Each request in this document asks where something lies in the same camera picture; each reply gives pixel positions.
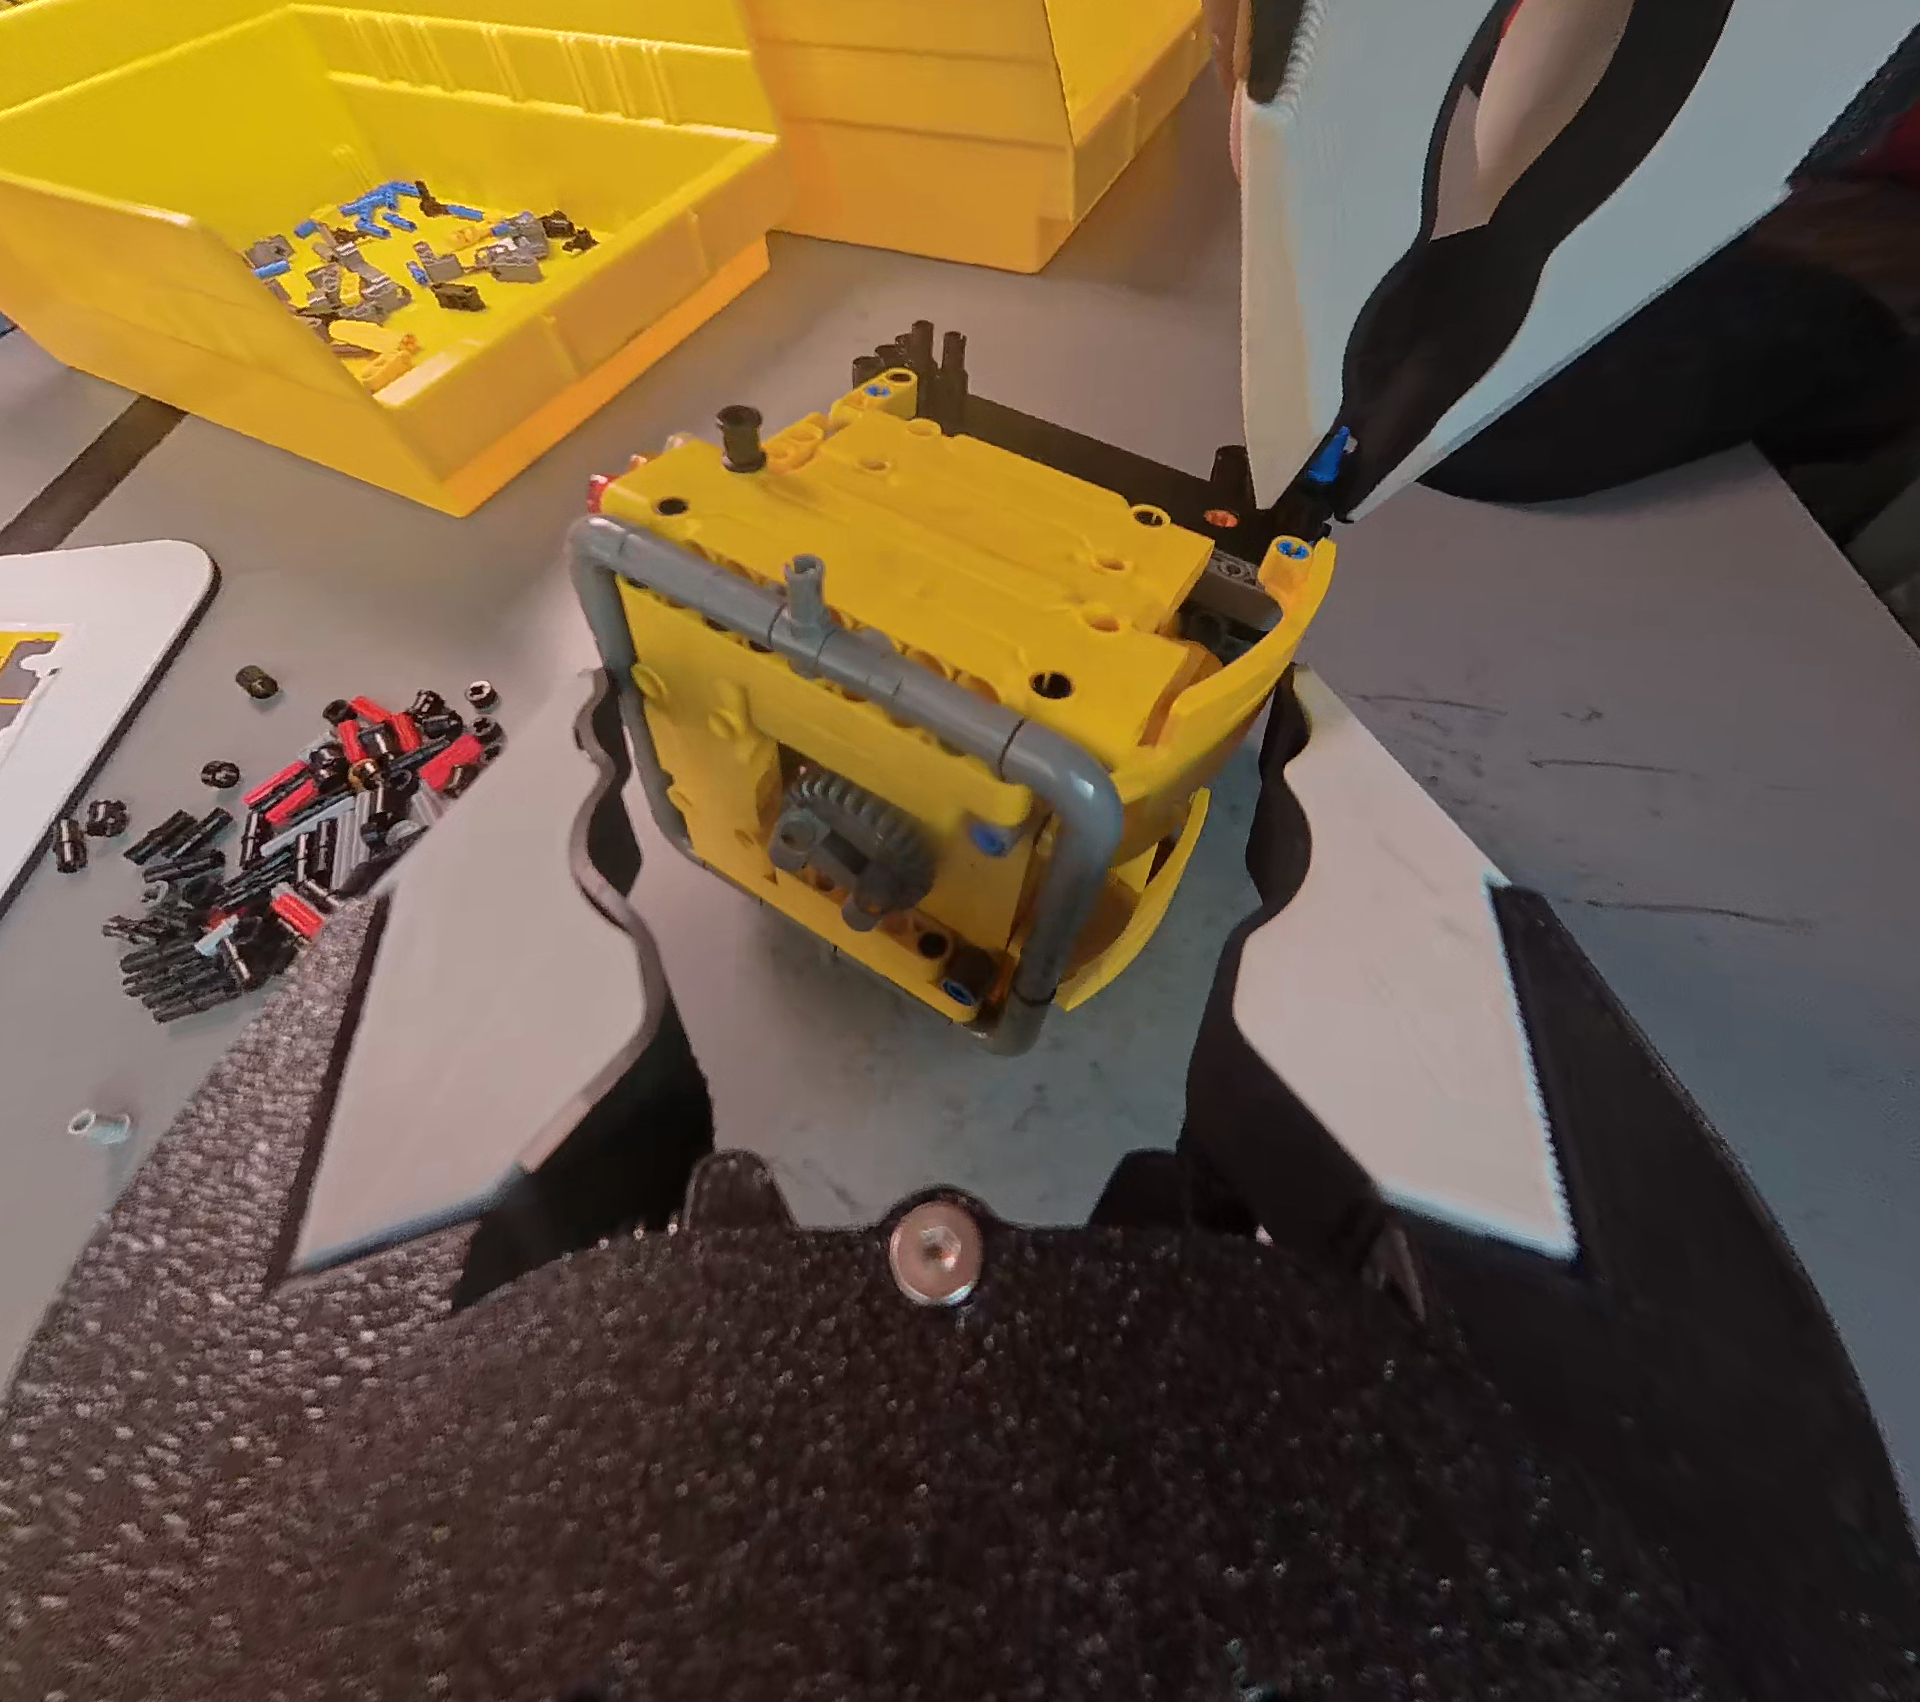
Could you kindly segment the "person's right hand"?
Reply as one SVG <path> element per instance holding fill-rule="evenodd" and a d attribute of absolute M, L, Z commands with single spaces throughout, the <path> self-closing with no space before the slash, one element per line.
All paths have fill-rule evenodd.
<path fill-rule="evenodd" d="M 1243 180 L 1243 117 L 1250 63 L 1250 0 L 1203 0 L 1211 38 L 1213 72 L 1228 96 L 1228 160 Z"/>

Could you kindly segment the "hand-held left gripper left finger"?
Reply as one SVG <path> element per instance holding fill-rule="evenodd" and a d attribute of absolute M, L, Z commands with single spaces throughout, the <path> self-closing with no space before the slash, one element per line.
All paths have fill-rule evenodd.
<path fill-rule="evenodd" d="M 382 887 L 293 1268 L 481 1221 L 483 1275 L 683 1210 L 708 1081 L 635 890 L 602 669 L 562 684 Z"/>

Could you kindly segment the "white book stand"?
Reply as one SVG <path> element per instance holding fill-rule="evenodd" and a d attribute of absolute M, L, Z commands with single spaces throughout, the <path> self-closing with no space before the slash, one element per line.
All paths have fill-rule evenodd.
<path fill-rule="evenodd" d="M 221 586 L 215 557 L 184 539 L 56 547 L 2 557 L 2 628 L 73 629 L 69 659 L 2 759 L 2 904 L 47 853 L 56 824 Z"/>

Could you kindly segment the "yellow divided parts bin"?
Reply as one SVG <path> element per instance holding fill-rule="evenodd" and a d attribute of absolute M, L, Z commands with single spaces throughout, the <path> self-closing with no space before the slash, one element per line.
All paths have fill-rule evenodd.
<path fill-rule="evenodd" d="M 2 21 L 4 313 L 69 367 L 469 516 L 768 267 L 793 184 L 743 0 L 34 0 Z M 373 388 L 247 252 L 382 184 L 593 247 L 453 311 Z"/>

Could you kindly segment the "yellow lego vehicle model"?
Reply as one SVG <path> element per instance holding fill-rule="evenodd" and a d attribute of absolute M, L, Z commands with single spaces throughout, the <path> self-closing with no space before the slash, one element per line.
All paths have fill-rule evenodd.
<path fill-rule="evenodd" d="M 917 321 L 605 480 L 569 565 L 665 838 L 1019 1056 L 1146 949 L 1278 702 L 1335 574 L 1301 501 L 973 394 Z"/>

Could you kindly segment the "black lego connector assembly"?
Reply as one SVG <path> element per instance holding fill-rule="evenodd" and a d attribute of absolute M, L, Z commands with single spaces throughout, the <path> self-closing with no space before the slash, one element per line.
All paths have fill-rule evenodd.
<path fill-rule="evenodd" d="M 1353 427 L 1339 423 L 1303 468 L 1301 521 L 1303 534 L 1311 542 L 1327 537 L 1340 520 L 1340 489 L 1347 480 L 1347 464 L 1354 452 L 1356 437 Z"/>

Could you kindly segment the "pile of mixed lego parts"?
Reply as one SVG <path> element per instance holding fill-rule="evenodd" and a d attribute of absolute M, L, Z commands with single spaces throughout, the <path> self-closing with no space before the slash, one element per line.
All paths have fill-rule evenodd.
<path fill-rule="evenodd" d="M 247 245 L 253 278 L 371 392 L 427 357 L 424 318 L 488 316 L 507 287 L 541 287 L 562 257 L 601 245 L 562 207 L 446 199 L 391 177 Z"/>

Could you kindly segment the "yellow plastic bin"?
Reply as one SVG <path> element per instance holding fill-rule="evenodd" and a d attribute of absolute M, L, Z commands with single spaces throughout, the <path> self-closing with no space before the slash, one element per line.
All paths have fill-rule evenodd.
<path fill-rule="evenodd" d="M 741 0 L 784 227 L 1039 274 L 1178 107 L 1198 0 Z"/>

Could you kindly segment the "pile of small lego pins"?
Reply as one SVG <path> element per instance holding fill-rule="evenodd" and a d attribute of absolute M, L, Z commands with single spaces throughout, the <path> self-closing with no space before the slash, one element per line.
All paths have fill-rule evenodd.
<path fill-rule="evenodd" d="M 404 704 L 336 697 L 308 746 L 253 786 L 237 759 L 207 759 L 216 804 L 177 808 L 122 847 L 139 892 L 103 926 L 122 998 L 177 1023 L 294 970 L 504 753 L 499 706 L 493 678 Z"/>

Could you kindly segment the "lego sticker sheet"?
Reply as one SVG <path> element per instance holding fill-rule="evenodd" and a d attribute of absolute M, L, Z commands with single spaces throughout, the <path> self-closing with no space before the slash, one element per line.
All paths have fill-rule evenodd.
<path fill-rule="evenodd" d="M 75 648 L 70 628 L 2 625 L 2 762 L 21 746 L 28 720 Z"/>

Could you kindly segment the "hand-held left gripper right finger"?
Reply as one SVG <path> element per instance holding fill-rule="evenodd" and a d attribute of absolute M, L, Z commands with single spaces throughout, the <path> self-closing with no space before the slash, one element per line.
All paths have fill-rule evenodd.
<path fill-rule="evenodd" d="M 1390 1210 L 1573 1264 L 1505 873 L 1309 668 L 1259 768 L 1259 908 L 1195 1042 L 1188 1145 L 1298 1249 L 1343 1249 Z"/>

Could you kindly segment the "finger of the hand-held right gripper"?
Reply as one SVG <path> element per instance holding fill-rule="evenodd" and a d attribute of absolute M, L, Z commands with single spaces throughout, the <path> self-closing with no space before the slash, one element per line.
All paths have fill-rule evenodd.
<path fill-rule="evenodd" d="M 1428 213 L 1436 125 L 1501 0 L 1311 0 L 1273 102 L 1243 117 L 1243 414 L 1257 500 L 1331 431 L 1343 365 Z"/>
<path fill-rule="evenodd" d="M 1755 223 L 1916 0 L 1520 0 L 1435 148 L 1424 241 L 1356 324 L 1364 513 Z"/>

